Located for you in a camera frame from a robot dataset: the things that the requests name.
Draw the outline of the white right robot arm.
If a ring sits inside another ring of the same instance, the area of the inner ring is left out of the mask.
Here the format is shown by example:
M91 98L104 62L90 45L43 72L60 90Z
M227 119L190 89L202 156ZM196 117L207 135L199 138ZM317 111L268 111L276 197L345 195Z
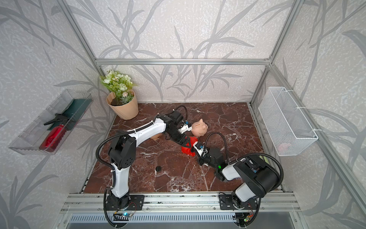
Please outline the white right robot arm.
M218 148L207 146L212 135L219 135L224 142L225 153ZM221 181L227 182L240 178L240 185L231 194L232 202L238 209L250 199L263 198L267 193L277 189L284 179L284 170L279 161L268 154L246 154L236 161L228 157L228 145L225 137L213 132L206 138L206 142L196 141L190 144L191 152L198 156L198 163L214 169L214 175Z

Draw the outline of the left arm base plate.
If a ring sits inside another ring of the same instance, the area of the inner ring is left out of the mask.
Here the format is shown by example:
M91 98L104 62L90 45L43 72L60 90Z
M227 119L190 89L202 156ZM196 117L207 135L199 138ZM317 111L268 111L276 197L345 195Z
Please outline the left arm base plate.
M114 195L107 196L105 209L107 211L127 210L141 211L144 204L144 195L129 195L117 198Z

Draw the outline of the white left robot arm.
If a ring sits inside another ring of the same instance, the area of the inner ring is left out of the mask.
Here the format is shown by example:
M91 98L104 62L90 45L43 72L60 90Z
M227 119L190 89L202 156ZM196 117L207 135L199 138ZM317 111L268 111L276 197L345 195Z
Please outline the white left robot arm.
M144 141L158 134L167 134L176 144L187 147L191 128L188 110L180 105L167 114L157 114L152 121L138 128L122 131L101 142L95 151L97 161L111 169L112 186L106 191L122 200L129 196L129 170L136 158L136 149Z

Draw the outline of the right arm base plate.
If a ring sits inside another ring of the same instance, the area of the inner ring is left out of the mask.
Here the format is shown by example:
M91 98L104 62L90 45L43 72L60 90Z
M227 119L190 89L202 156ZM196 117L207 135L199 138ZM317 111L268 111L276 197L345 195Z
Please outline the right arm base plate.
M223 192L219 192L218 198L220 210L257 210L258 207L258 200L255 198L242 202L238 198L233 199L231 194Z

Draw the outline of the red piggy bank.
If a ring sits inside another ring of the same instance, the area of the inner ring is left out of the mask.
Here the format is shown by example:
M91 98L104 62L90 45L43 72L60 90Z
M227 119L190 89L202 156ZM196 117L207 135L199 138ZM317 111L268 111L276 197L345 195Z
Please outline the red piggy bank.
M193 144L196 143L197 141L198 141L197 137L195 136L190 137L190 141L184 147L181 147L182 153L189 156L195 156L196 154L191 150L191 148L193 147Z

